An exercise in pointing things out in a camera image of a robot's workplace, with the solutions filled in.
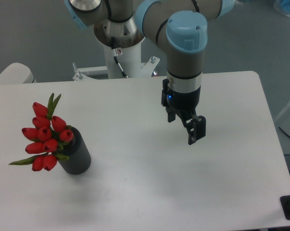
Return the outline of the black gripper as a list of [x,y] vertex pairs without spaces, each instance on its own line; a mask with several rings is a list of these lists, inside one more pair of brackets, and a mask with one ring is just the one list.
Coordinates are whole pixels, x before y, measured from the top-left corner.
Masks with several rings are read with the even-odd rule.
[[167,121],[173,122],[178,115],[188,132],[188,144],[206,136],[206,118],[196,115],[196,106],[200,100],[201,87],[189,93],[176,92],[168,86],[169,79],[162,81],[161,104],[167,112]]

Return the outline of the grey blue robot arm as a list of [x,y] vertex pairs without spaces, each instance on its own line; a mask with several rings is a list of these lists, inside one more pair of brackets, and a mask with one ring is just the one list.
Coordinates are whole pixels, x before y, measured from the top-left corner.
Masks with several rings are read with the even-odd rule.
[[232,0],[67,0],[65,5],[80,28],[92,26],[103,46],[108,77],[150,76],[141,66],[140,46],[149,39],[167,56],[161,104],[168,121],[179,117],[194,144],[206,134],[206,119],[196,113],[200,99],[207,22],[221,17]]

